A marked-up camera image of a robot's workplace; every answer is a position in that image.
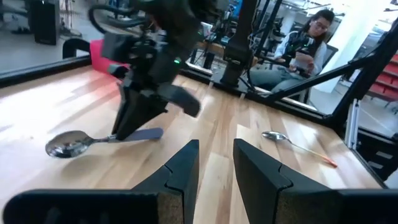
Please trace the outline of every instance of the black panel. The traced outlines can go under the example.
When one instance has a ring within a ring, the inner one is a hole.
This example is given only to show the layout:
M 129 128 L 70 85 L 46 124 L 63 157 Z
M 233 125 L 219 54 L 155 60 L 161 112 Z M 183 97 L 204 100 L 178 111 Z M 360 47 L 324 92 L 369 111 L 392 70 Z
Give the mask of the black panel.
M 292 185 L 279 174 L 282 164 L 242 139 L 234 140 L 233 156 L 250 224 L 273 223 L 278 194 Z
M 158 196 L 129 190 L 32 190 L 7 203 L 3 220 L 5 224 L 158 223 Z
M 31 1 L 30 16 L 30 29 L 35 41 L 40 44 L 56 45 L 60 27 L 59 1 Z
M 337 192 L 287 166 L 282 166 L 280 174 L 293 185 L 279 195 L 275 223 L 336 223 L 341 206 Z
M 183 198 L 184 223 L 192 223 L 199 181 L 198 153 L 199 140 L 191 140 L 164 166 L 132 190 L 147 192 L 167 189 L 180 194 Z

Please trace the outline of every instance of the spoon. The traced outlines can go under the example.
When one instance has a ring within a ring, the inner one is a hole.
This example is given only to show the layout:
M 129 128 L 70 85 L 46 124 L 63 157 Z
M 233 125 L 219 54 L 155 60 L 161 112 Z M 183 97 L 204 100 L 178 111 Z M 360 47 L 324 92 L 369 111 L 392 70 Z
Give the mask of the spoon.
M 337 164 L 335 162 L 333 162 L 331 159 L 329 159 L 326 156 L 321 155 L 321 154 L 319 154 L 317 152 L 314 152 L 314 151 L 312 151 L 310 149 L 306 149 L 304 147 L 301 147 L 301 146 L 298 146 L 298 145 L 294 144 L 286 135 L 284 135 L 282 133 L 279 133 L 277 131 L 264 131 L 263 133 L 261 133 L 261 135 L 262 135 L 262 137 L 267 138 L 267 139 L 271 139 L 273 141 L 286 140 L 289 143 L 291 143 L 291 145 L 293 145 L 293 146 L 295 146 L 297 148 L 303 149 L 304 151 L 310 152 L 310 153 L 312 153 L 312 154 L 314 154 L 314 155 L 316 155 L 318 157 L 321 157 L 325 162 L 327 162 L 328 164 L 332 165 L 334 168 L 337 167 Z
M 45 151 L 51 157 L 66 159 L 82 155 L 94 143 L 159 139 L 162 135 L 162 128 L 143 129 L 133 132 L 123 141 L 118 141 L 115 134 L 101 139 L 93 139 L 83 131 L 67 131 L 51 139 L 45 145 Z

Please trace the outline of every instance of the wooden table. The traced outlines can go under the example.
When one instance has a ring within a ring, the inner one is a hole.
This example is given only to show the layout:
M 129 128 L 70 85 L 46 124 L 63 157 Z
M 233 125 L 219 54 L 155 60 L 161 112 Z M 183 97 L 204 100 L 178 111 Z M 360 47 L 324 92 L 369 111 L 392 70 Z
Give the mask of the wooden table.
M 54 135 L 83 130 L 108 135 L 119 105 L 116 80 L 79 68 L 0 90 L 0 207 L 28 189 L 131 189 L 191 139 L 200 140 L 200 183 L 195 223 L 248 223 L 234 174 L 233 139 L 242 138 L 302 174 L 333 189 L 380 188 L 330 129 L 208 88 L 185 77 L 201 100 L 197 118 L 174 105 L 146 124 L 165 130 L 159 141 L 95 144 L 76 159 L 54 159 L 44 146 Z M 327 154 L 337 169 L 288 144 L 265 140 L 265 130 Z

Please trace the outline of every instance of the jeans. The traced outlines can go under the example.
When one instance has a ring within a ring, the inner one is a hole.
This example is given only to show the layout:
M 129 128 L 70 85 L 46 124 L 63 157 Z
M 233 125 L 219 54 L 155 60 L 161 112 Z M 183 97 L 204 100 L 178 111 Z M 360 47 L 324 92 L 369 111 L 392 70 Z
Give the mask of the jeans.
M 250 78 L 253 85 L 270 90 L 275 93 L 297 85 L 303 81 L 298 77 L 292 76 L 286 69 L 278 70 L 250 70 Z

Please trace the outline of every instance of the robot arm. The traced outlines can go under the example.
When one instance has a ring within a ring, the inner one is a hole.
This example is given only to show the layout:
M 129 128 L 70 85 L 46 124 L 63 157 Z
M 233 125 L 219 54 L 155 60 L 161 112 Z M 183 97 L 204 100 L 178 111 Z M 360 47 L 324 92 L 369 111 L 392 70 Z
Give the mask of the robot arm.
M 105 35 L 103 56 L 131 64 L 130 70 L 124 71 L 126 74 L 119 86 L 121 104 L 112 130 L 116 139 L 125 139 L 146 122 L 167 112 L 165 107 L 168 102 L 181 107 L 190 116 L 199 113 L 200 102 L 182 87 L 172 85 L 172 82 L 201 39 L 200 22 L 218 17 L 222 11 L 220 6 L 224 5 L 228 7 L 228 1 L 134 1 L 135 10 L 151 15 L 157 25 L 166 31 L 166 44 L 160 50 L 157 43 L 145 35 Z

